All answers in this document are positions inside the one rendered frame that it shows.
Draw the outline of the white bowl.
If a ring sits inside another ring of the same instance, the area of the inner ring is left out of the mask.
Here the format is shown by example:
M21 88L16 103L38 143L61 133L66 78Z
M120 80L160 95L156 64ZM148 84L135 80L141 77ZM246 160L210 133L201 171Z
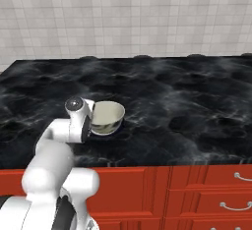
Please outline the white bowl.
M94 105L92 133L108 136L115 133L123 121L125 108L118 102L99 101Z

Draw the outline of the red cabinet door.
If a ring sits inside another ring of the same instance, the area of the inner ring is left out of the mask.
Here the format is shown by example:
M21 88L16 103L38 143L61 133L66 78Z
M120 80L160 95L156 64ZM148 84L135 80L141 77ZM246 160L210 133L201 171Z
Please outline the red cabinet door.
M0 170L0 195L24 196L23 174L23 169Z
M162 230L169 168L96 168L98 192L88 210L100 230Z

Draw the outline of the red drawer front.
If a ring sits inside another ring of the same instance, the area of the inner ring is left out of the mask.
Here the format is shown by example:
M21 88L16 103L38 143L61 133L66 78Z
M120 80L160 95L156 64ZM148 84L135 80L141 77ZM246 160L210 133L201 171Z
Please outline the red drawer front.
M252 182L234 178L234 172L239 172L244 178L252 179L252 165L211 165L204 184L217 187L252 187Z
M252 214L252 192L200 192L192 208L200 215L249 215Z
M252 219L194 220L192 230L210 230L212 227L227 230L237 226L252 230Z

